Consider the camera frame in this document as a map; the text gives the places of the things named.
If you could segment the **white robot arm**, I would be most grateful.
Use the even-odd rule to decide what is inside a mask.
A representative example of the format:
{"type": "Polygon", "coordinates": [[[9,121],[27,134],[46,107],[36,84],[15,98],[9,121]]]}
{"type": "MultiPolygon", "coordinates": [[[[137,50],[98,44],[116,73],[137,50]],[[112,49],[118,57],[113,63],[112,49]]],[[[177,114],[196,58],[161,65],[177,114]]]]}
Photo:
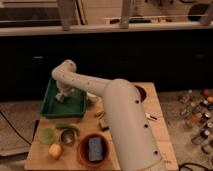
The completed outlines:
{"type": "Polygon", "coordinates": [[[103,79],[78,74],[72,60],[52,70],[62,94],[71,88],[89,92],[103,100],[112,141],[123,171],[167,171],[148,119],[139,90],[125,79],[103,79]]]}

